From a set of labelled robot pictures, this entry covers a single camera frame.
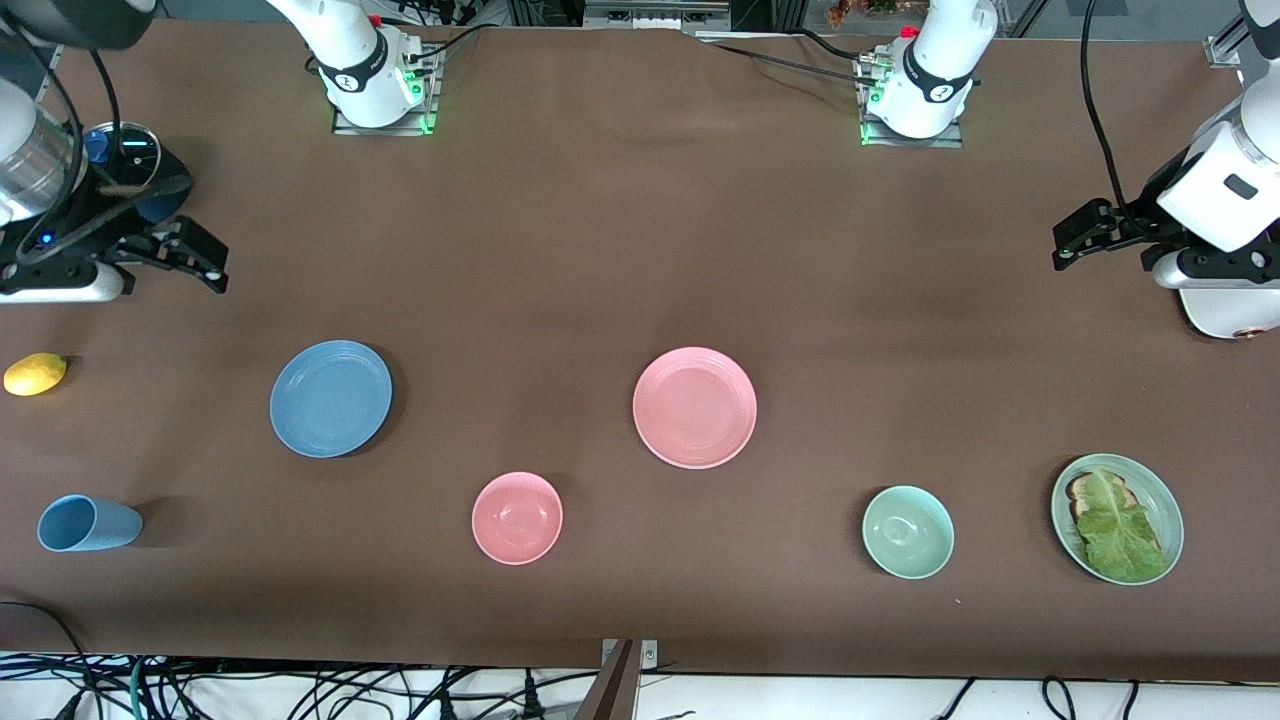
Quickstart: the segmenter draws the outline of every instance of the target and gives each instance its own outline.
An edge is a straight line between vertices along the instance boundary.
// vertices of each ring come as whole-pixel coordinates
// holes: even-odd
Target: plate rim
[[[723,361],[728,366],[728,372],[730,373],[741,374],[742,379],[746,382],[746,387],[751,391],[751,402],[750,402],[750,406],[751,406],[750,407],[751,421],[748,425],[746,434],[742,437],[742,441],[737,445],[737,447],[733,448],[733,452],[728,454],[726,457],[723,457],[721,460],[717,460],[716,462],[710,462],[710,464],[705,464],[705,465],[690,465],[690,464],[685,464],[685,462],[676,462],[675,460],[671,460],[669,457],[667,457],[663,454],[658,452],[653,447],[653,443],[649,442],[649,438],[645,437],[644,430],[640,429],[640,416],[639,416],[639,413],[637,413],[637,409],[639,409],[639,405],[640,405],[640,388],[644,387],[645,380],[649,379],[650,370],[654,370],[654,368],[659,363],[662,363],[664,359],[667,359],[668,356],[675,355],[677,352],[698,352],[698,354],[701,354],[704,356],[704,359],[705,357],[710,357],[710,359],[714,359],[714,360]],[[719,468],[721,465],[723,465],[723,464],[728,462],[730,460],[737,457],[744,450],[746,450],[746,446],[751,442],[751,437],[755,436],[755,424],[756,424],[756,420],[759,419],[759,414],[760,414],[760,402],[759,402],[759,396],[755,393],[755,383],[751,382],[751,375],[749,375],[748,372],[736,360],[733,360],[728,355],[721,352],[719,350],[716,350],[716,348],[712,348],[712,347],[705,347],[705,346],[701,346],[701,345],[687,345],[687,346],[682,346],[682,347],[675,347],[675,348],[668,350],[668,351],[663,352],[662,355],[654,357],[653,360],[649,361],[648,365],[645,365],[644,370],[640,373],[640,377],[636,379],[635,388],[631,391],[631,425],[635,428],[636,434],[640,436],[640,442],[643,442],[644,446],[646,448],[649,448],[649,452],[653,454],[654,457],[657,457],[658,460],[662,460],[663,462],[666,462],[668,465],[672,465],[675,468],[680,468],[681,470],[710,470],[712,468]]]
[[[291,370],[294,370],[298,365],[306,361],[307,360],[307,357],[305,357],[306,355],[319,354],[329,347],[356,348],[361,355],[366,355],[367,359],[376,361],[378,373],[381,377],[387,378],[387,409],[380,411],[381,416],[378,419],[378,423],[374,425],[372,430],[367,434],[367,437],[361,439],[353,447],[339,452],[316,454],[301,450],[300,447],[285,439],[285,433],[280,432],[280,424],[276,421],[275,409],[276,404],[280,401],[279,398],[283,396],[283,387],[287,384],[284,382],[285,375],[289,375]],[[396,380],[392,377],[390,368],[387,365],[387,361],[383,360],[383,356],[379,355],[376,350],[355,340],[344,340],[344,338],[326,340],[302,348],[293,357],[291,357],[288,363],[284,364],[284,368],[282,368],[280,373],[275,377],[275,383],[271,386],[271,397],[268,401],[268,416],[271,420],[271,430],[275,432],[276,439],[279,439],[285,447],[288,447],[289,450],[303,457],[311,457],[315,460],[328,460],[332,457],[342,457],[343,455],[355,452],[361,447],[364,447],[365,443],[374,439],[374,436],[376,436],[383,429],[383,425],[387,424],[387,418],[388,415],[390,415],[390,409],[394,402],[394,398],[396,398]]]
[[[1156,575],[1155,578],[1151,578],[1149,580],[1142,580],[1139,583],[1130,583],[1130,582],[1125,582],[1125,580],[1116,580],[1114,578],[1108,578],[1108,577],[1103,575],[1102,573],[1098,573],[1093,568],[1089,568],[1088,562],[1085,562],[1082,557],[1076,556],[1075,552],[1073,552],[1071,548],[1068,547],[1068,544],[1066,544],[1066,530],[1064,530],[1062,525],[1059,523],[1057,515],[1053,512],[1053,505],[1057,501],[1059,496],[1061,496],[1061,502],[1068,502],[1066,501],[1066,486],[1070,482],[1070,480],[1068,480],[1068,473],[1071,471],[1073,468],[1076,468],[1078,465],[1088,464],[1091,461],[1097,461],[1098,459],[1111,459],[1111,457],[1115,457],[1115,459],[1119,459],[1119,460],[1124,460],[1126,462],[1133,462],[1138,468],[1142,468],[1143,470],[1146,470],[1151,475],[1151,479],[1155,480],[1156,484],[1158,484],[1160,487],[1162,487],[1166,493],[1169,493],[1169,498],[1172,502],[1174,514],[1178,515],[1178,524],[1183,528],[1183,538],[1181,538],[1183,542],[1180,542],[1178,544],[1178,552],[1174,555],[1174,557],[1171,560],[1169,560],[1169,565],[1165,568],[1164,573]],[[1062,471],[1057,474],[1057,480],[1053,483],[1053,489],[1050,491],[1048,518],[1050,518],[1050,523],[1053,525],[1053,534],[1057,536],[1057,543],[1060,546],[1062,546],[1062,551],[1066,552],[1068,557],[1070,557],[1073,561],[1075,561],[1076,565],[1079,565],[1080,568],[1083,568],[1088,574],[1093,575],[1094,578],[1098,578],[1100,580],[1105,580],[1105,582],[1111,583],[1114,585],[1120,585],[1120,587],[1125,587],[1125,588],[1139,588],[1142,585],[1149,585],[1149,584],[1152,584],[1155,582],[1162,580],[1166,575],[1169,575],[1169,573],[1171,573],[1174,570],[1174,566],[1178,565],[1178,561],[1181,560],[1181,557],[1183,557],[1183,548],[1187,547],[1187,520],[1183,518],[1183,509],[1181,509],[1181,506],[1178,505],[1178,496],[1174,495],[1174,491],[1169,489],[1169,486],[1165,483],[1164,478],[1161,478],[1160,475],[1157,475],[1155,470],[1152,470],[1151,468],[1148,468],[1143,462],[1139,462],[1139,461],[1134,460],[1133,457],[1129,457],[1128,455],[1120,455],[1117,452],[1091,452],[1089,455],[1080,455],[1079,457],[1075,457],[1074,460],[1071,460],[1070,462],[1068,462],[1066,466],[1062,468]],[[1070,530],[1073,533],[1075,533],[1076,536],[1080,534],[1079,530],[1075,528],[1074,523],[1071,524]]]

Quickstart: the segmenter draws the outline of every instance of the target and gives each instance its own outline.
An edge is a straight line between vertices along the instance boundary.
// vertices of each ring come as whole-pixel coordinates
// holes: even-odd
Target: blue plate
[[[337,457],[378,434],[392,409],[392,374],[369,347],[332,340],[300,352],[271,388],[271,427],[289,450]]]

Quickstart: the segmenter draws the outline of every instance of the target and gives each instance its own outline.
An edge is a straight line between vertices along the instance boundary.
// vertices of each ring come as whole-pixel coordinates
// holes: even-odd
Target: bowl
[[[526,565],[559,538],[564,509],[559,493],[532,473],[507,473],[480,491],[471,507],[471,534],[492,560]]]
[[[1165,560],[1169,561],[1164,573],[1149,580],[1134,583],[1108,578],[1089,568],[1084,555],[1084,538],[1075,529],[1075,519],[1071,518],[1071,501],[1066,496],[1066,487],[1080,475],[1088,474],[1092,470],[1108,470],[1124,478],[1125,487],[1133,491],[1138,502],[1147,509],[1147,521],[1151,523],[1151,529],[1156,532],[1160,548],[1165,552]],[[1174,493],[1169,492],[1169,488],[1155,473],[1135,460],[1108,454],[1087,455],[1076,459],[1057,477],[1048,507],[1050,516],[1053,520],[1053,530],[1057,533],[1057,539],[1061,541],[1062,547],[1066,548],[1066,553],[1091,575],[1108,583],[1129,587],[1155,583],[1167,575],[1183,555],[1183,514],[1178,509],[1178,501],[1174,500]]]
[[[947,509],[918,487],[881,491],[863,515],[867,552],[886,573],[905,580],[922,580],[941,570],[955,543]]]

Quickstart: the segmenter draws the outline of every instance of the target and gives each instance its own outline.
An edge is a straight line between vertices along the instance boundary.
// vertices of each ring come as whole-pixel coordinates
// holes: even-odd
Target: lemon
[[[18,360],[4,372],[4,388],[13,395],[40,395],[63,382],[67,359],[52,352],[37,352]]]

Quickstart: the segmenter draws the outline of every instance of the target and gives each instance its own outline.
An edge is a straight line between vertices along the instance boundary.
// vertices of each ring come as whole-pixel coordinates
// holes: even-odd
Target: plate
[[[1165,568],[1164,573],[1149,580],[1130,583],[1114,580],[1089,568],[1089,564],[1085,562],[1084,538],[1075,529],[1075,519],[1071,518],[1071,501],[1066,497],[1066,487],[1075,478],[1091,470],[1110,470],[1124,478],[1125,487],[1133,491],[1134,497],[1138,498],[1138,503],[1147,509],[1147,521],[1151,523],[1151,529],[1156,532],[1160,548],[1165,551],[1165,560],[1169,561],[1169,566]],[[1062,547],[1066,548],[1066,553],[1091,575],[1108,583],[1132,587],[1155,583],[1167,575],[1183,555],[1183,512],[1178,509],[1178,501],[1174,500],[1174,493],[1169,492],[1169,488],[1155,473],[1135,460],[1108,454],[1087,455],[1076,459],[1057,477],[1048,507],[1050,516],[1053,520],[1053,530],[1057,533],[1057,539],[1062,542]]]
[[[489,482],[471,507],[471,534],[492,560],[526,565],[559,538],[564,509],[559,493],[532,473],[507,473]]]
[[[289,450],[337,457],[369,442],[392,407],[392,374],[369,347],[332,340],[300,352],[271,388],[271,427]]]
[[[881,491],[867,506],[863,544],[886,573],[923,580],[951,560],[955,525],[946,506],[931,492],[895,486]]]
[[[654,455],[677,468],[705,470],[728,462],[751,439],[755,389],[726,355],[682,347],[649,364],[631,413]]]

